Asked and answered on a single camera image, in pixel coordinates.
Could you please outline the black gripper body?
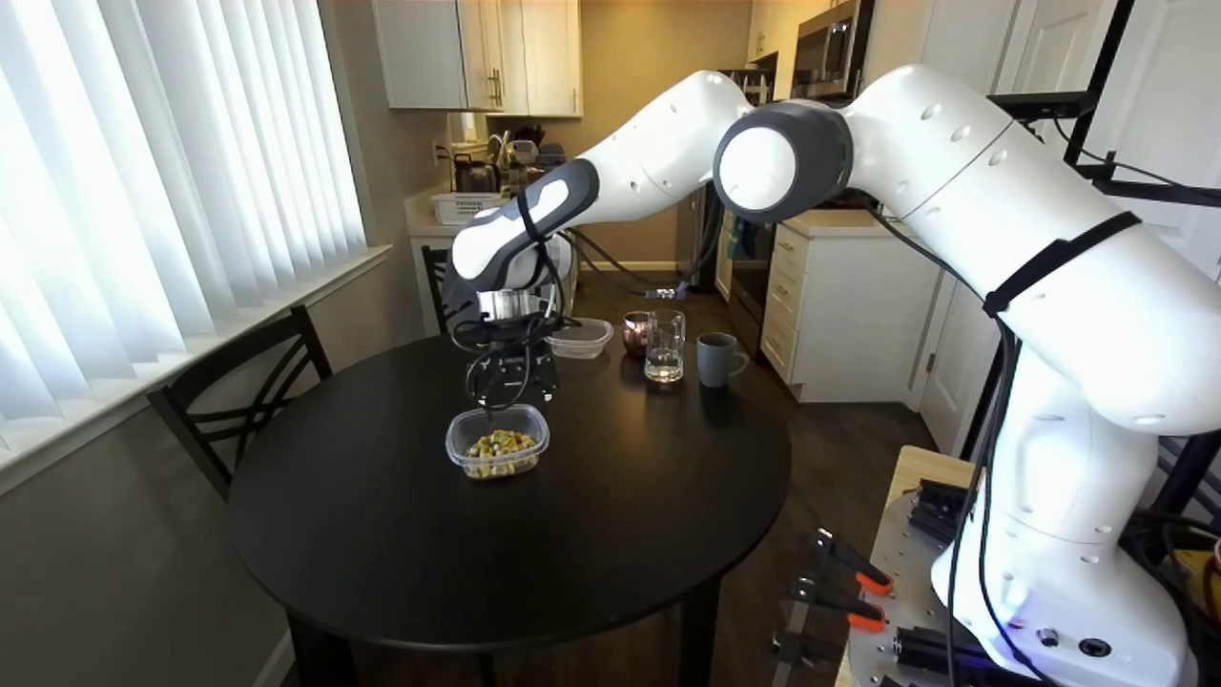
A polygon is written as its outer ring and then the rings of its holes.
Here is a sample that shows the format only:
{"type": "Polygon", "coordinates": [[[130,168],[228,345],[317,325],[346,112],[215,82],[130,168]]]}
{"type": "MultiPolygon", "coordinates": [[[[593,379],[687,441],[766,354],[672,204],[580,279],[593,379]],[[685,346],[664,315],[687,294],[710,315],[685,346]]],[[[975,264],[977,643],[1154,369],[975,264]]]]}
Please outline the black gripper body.
{"type": "Polygon", "coordinates": [[[551,400],[559,393],[559,354],[551,338],[566,325],[559,287],[447,294],[447,338],[466,354],[466,393],[481,407],[551,400]]]}

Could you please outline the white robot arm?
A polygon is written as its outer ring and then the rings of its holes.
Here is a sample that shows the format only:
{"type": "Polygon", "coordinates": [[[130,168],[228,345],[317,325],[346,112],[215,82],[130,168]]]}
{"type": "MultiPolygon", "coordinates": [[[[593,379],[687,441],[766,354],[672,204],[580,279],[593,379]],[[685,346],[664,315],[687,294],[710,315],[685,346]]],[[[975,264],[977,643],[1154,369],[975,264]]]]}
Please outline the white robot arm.
{"type": "Polygon", "coordinates": [[[864,190],[1019,340],[990,480],[931,567],[982,649],[1057,687],[1200,687],[1185,611],[1120,540],[1157,443],[1221,427],[1221,292],[928,64],[845,109],[757,109],[728,75],[690,73],[460,233],[453,340],[533,346],[560,308],[566,231],[638,223],[701,184],[764,224],[864,190]]]}

